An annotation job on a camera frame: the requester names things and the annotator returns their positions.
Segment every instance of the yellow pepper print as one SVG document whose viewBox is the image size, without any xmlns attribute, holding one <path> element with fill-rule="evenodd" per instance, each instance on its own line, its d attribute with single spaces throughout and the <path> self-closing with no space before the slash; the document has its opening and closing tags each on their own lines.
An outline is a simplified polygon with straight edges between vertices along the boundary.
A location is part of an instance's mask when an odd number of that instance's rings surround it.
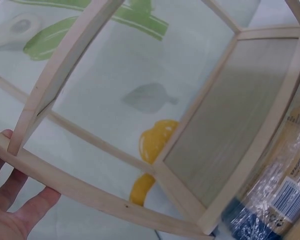
<svg viewBox="0 0 300 240">
<path fill-rule="evenodd" d="M 139 153 L 142 159 L 153 164 L 178 126 L 174 120 L 160 120 L 154 127 L 142 133 L 139 139 Z"/>
<path fill-rule="evenodd" d="M 153 164 L 168 142 L 169 138 L 178 126 L 174 120 L 160 120 L 154 124 L 154 127 L 143 132 L 139 139 L 139 152 L 142 159 Z M 147 194 L 156 180 L 148 173 L 139 177 L 132 187 L 129 201 L 139 206 L 144 206 Z"/>
</svg>

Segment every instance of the wooden frame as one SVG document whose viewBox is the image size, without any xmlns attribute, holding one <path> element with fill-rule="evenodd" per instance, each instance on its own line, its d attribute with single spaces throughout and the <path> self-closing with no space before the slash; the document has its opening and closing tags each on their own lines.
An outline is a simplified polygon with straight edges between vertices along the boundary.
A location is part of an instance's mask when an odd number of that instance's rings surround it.
<svg viewBox="0 0 300 240">
<path fill-rule="evenodd" d="M 8 152 L 17 155 L 40 124 L 39 114 L 56 99 L 67 77 L 93 37 L 123 0 L 93 0 L 78 17 L 43 69 L 16 124 Z"/>
<path fill-rule="evenodd" d="M 300 81 L 300 27 L 241 28 L 215 0 L 202 0 L 235 35 L 205 85 L 200 89 L 194 102 L 182 117 L 172 137 L 157 157 L 154 166 L 151 166 L 51 111 L 68 76 L 89 43 L 122 2 L 123 0 L 91 1 L 91 4 L 61 41 L 29 96 L 0 77 L 0 88 L 20 102 L 25 103 L 11 140 L 0 134 L 0 158 L 61 194 L 107 214 L 163 232 L 201 240 L 213 239 L 207 235 L 218 224 L 222 211 L 244 184 L 276 132 Z M 300 24 L 300 2 L 298 0 L 286 0 L 286 3 Z M 205 97 L 233 53 L 238 41 L 255 39 L 298 39 L 298 42 L 283 84 L 248 151 L 212 204 L 204 206 L 164 161 L 180 136 L 187 131 L 189 122 L 202 102 L 205 101 Z M 23 149 L 26 141 L 45 117 L 97 148 L 155 176 L 169 199 L 187 221 L 168 217 L 113 196 L 80 181 Z"/>
<path fill-rule="evenodd" d="M 213 239 L 204 235 L 194 223 L 157 213 L 111 195 L 46 163 L 25 149 L 14 156 L 6 151 L 9 142 L 0 133 L 0 157 L 5 162 L 79 203 L 147 228 L 198 240 Z"/>
<path fill-rule="evenodd" d="M 16 98 L 19 102 L 25 104 L 28 99 L 28 95 L 12 85 L 6 79 L 0 76 L 0 88 L 6 91 L 8 94 Z M 58 126 L 66 129 L 70 133 L 74 134 L 75 136 L 81 138 L 82 140 L 86 141 L 87 143 L 103 150 L 104 152 L 122 160 L 123 162 L 140 169 L 144 173 L 148 173 L 151 175 L 155 175 L 155 170 L 153 166 L 149 163 L 140 161 L 136 157 L 118 149 L 117 147 L 113 146 L 112 144 L 102 140 L 100 137 L 93 135 L 92 133 L 86 131 L 82 127 L 74 124 L 73 122 L 65 119 L 60 114 L 56 112 L 47 112 L 47 118 L 52 121 L 53 123 L 57 124 Z"/>
</svg>

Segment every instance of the plastic bag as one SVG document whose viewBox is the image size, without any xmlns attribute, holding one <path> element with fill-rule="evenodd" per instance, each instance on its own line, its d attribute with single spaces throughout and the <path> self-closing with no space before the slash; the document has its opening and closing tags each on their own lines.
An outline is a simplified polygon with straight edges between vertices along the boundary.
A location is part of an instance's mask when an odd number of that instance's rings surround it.
<svg viewBox="0 0 300 240">
<path fill-rule="evenodd" d="M 245 186 L 222 215 L 238 240 L 278 240 L 300 217 L 300 85 Z"/>
</svg>

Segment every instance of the wooden strip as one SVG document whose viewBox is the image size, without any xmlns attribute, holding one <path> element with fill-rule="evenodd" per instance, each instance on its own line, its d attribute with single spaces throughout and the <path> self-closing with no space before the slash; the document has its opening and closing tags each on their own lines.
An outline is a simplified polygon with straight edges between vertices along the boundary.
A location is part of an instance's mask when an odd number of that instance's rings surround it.
<svg viewBox="0 0 300 240">
<path fill-rule="evenodd" d="M 156 179 L 184 218 L 191 222 L 197 222 L 205 212 L 205 207 L 186 188 L 186 186 L 163 163 L 155 166 Z"/>
<path fill-rule="evenodd" d="M 201 0 L 208 8 L 210 8 L 224 23 L 235 33 L 241 32 L 241 27 L 236 21 L 224 10 L 216 0 Z"/>
<path fill-rule="evenodd" d="M 147 228 L 200 240 L 212 240 L 194 223 L 178 220 L 102 191 L 48 164 L 25 149 L 6 151 L 9 139 L 0 133 L 0 158 L 42 184 L 88 207 Z"/>
<path fill-rule="evenodd" d="M 6 91 L 9 95 L 13 96 L 19 102 L 25 104 L 28 99 L 28 95 L 21 91 L 19 88 L 15 87 L 13 84 L 8 82 L 6 79 L 0 76 L 0 88 Z"/>
<path fill-rule="evenodd" d="M 11 137 L 9 153 L 18 154 L 30 136 L 27 132 L 34 131 L 32 128 L 39 120 L 38 114 L 56 99 L 86 47 L 122 3 L 123 0 L 92 0 L 78 17 L 54 51 L 25 103 Z"/>
<path fill-rule="evenodd" d="M 204 83 L 204 86 L 200 89 L 199 93 L 197 94 L 197 97 L 195 98 L 192 105 L 187 109 L 186 113 L 181 118 L 181 121 L 176 128 L 176 130 L 173 132 L 172 136 L 170 137 L 169 141 L 166 143 L 158 157 L 156 158 L 154 165 L 160 165 L 160 162 L 163 162 L 172 147 L 175 145 L 176 141 L 188 125 L 189 121 L 197 111 L 198 107 L 200 106 L 201 102 L 204 100 L 205 96 L 207 95 L 208 91 L 212 87 L 215 79 L 220 73 L 220 70 L 224 66 L 225 62 L 227 61 L 228 57 L 230 56 L 231 52 L 234 50 L 235 46 L 237 44 L 237 37 L 234 36 L 227 46 L 226 50 L 224 51 L 223 55 L 221 56 L 219 62 L 211 72 L 209 78 Z"/>
<path fill-rule="evenodd" d="M 214 230 L 214 227 L 220 220 L 222 211 L 245 183 L 249 173 L 252 171 L 262 152 L 278 128 L 299 82 L 300 38 L 282 87 L 271 107 L 271 110 L 269 111 L 269 114 L 262 124 L 258 134 L 254 138 L 253 143 L 245 153 L 236 170 L 222 188 L 221 192 L 207 208 L 201 219 L 197 222 L 204 233 L 211 233 L 211 231 Z"/>
<path fill-rule="evenodd" d="M 55 124 L 61 126 L 62 128 L 68 130 L 70 133 L 76 135 L 77 137 L 81 138 L 82 140 L 86 141 L 87 143 L 103 150 L 104 152 L 120 159 L 121 161 L 130 164 L 131 166 L 140 169 L 141 171 L 155 175 L 155 170 L 152 165 L 147 162 L 141 161 L 138 158 L 116 148 L 115 146 L 111 145 L 110 143 L 102 140 L 101 138 L 93 135 L 92 133 L 84 130 L 83 128 L 79 127 L 78 125 L 72 123 L 71 121 L 65 119 L 61 115 L 52 112 L 48 118 L 53 121 Z"/>
<path fill-rule="evenodd" d="M 13 84 L 8 82 L 6 79 L 0 77 L 0 88 L 6 91 L 8 94 L 16 98 L 21 103 L 26 103 L 28 99 L 28 95 L 15 87 Z M 84 130 L 80 126 L 72 123 L 71 121 L 65 119 L 61 115 L 56 112 L 51 112 L 47 118 L 58 126 L 66 129 L 73 135 L 81 138 L 87 143 L 101 149 L 102 151 L 118 158 L 119 160 L 143 171 L 144 173 L 148 173 L 151 175 L 155 175 L 155 170 L 152 165 L 147 162 L 141 161 L 136 157 L 118 149 L 117 147 L 111 145 L 110 143 L 103 141 L 101 138 L 91 134 L 90 132 Z"/>
<path fill-rule="evenodd" d="M 285 0 L 285 2 L 291 9 L 298 23 L 300 24 L 300 0 Z"/>
<path fill-rule="evenodd" d="M 260 130 L 297 43 L 298 39 L 239 41 L 165 158 L 167 167 L 205 207 L 217 197 Z"/>
<path fill-rule="evenodd" d="M 300 28 L 299 24 L 282 24 L 282 25 L 266 25 L 266 26 L 254 26 L 254 27 L 243 27 L 242 32 L 256 31 L 256 30 L 268 30 L 268 29 L 292 29 Z"/>
<path fill-rule="evenodd" d="M 256 30 L 242 31 L 238 35 L 238 40 L 252 39 L 298 39 L 300 36 L 300 27 L 289 28 L 266 28 Z"/>
</svg>

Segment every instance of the green stem print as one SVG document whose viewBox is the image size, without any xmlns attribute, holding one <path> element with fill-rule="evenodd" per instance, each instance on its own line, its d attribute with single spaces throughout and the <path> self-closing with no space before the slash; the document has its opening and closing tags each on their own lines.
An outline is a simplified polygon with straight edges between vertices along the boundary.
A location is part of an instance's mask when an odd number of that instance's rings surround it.
<svg viewBox="0 0 300 240">
<path fill-rule="evenodd" d="M 83 11 L 91 0 L 11 0 L 27 5 L 57 7 Z M 112 20 L 138 29 L 153 38 L 162 41 L 168 23 L 151 15 L 153 11 L 151 0 L 129 0 L 129 5 L 123 4 L 112 16 Z M 38 32 L 23 49 L 33 61 L 48 60 L 58 47 L 70 27 L 78 17 L 69 17 Z"/>
<path fill-rule="evenodd" d="M 83 11 L 90 4 L 91 0 L 11 0 L 18 4 L 56 7 Z"/>
<path fill-rule="evenodd" d="M 33 61 L 48 60 L 77 18 L 69 17 L 41 30 L 26 43 L 23 52 Z"/>
<path fill-rule="evenodd" d="M 123 4 L 112 16 L 112 20 L 138 29 L 162 41 L 168 23 L 151 15 L 151 0 L 130 0 L 130 6 Z"/>
</svg>

